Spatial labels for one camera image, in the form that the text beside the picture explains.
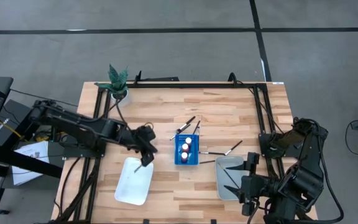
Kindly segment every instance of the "wooden table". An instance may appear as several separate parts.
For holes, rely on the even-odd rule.
[[[274,83],[267,83],[267,86],[274,120],[284,131],[288,131],[291,129],[292,115],[285,87]],[[93,115],[97,90],[93,82],[84,83],[79,113]],[[142,223],[145,218],[151,223],[210,223],[211,219],[217,219],[218,223],[245,223],[248,217],[241,215],[241,204],[218,198],[214,163],[194,167],[176,166],[173,163],[173,141],[169,139],[184,122],[196,116],[192,126],[185,132],[192,132],[197,120],[202,118],[200,151],[226,152],[239,140],[243,140],[230,156],[246,159],[248,152],[260,153],[257,139],[260,129],[252,93],[246,88],[131,88],[130,95],[132,103],[121,108],[125,120],[132,128],[151,122],[157,136],[152,141],[158,154],[153,161],[154,174],[149,194],[141,206],[118,202],[114,198],[124,160],[140,156],[121,146],[108,144],[106,155],[101,159],[92,223]],[[264,102],[262,94],[260,97],[261,102]],[[267,115],[263,112],[266,130],[269,130]],[[112,110],[109,117],[119,119],[116,110]],[[203,154],[200,155],[200,161],[216,157]],[[74,160],[65,162],[57,193],[58,203],[63,181]],[[83,161],[81,159],[77,163],[68,178],[63,209],[78,191]],[[294,162],[291,158],[283,159],[286,169]],[[257,173],[267,175],[265,160],[262,158]],[[85,217],[87,203],[88,196],[85,195],[80,219]],[[52,218],[57,215],[58,208],[55,206]],[[252,223],[263,223],[263,215],[264,211],[258,210]],[[317,219],[314,208],[309,216]]]

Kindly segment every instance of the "white tray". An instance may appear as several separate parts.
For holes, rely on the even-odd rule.
[[[152,181],[154,165],[150,163],[147,167],[140,166],[140,159],[128,157],[124,162],[118,186],[114,197],[117,201],[133,205],[143,205],[149,192]]]

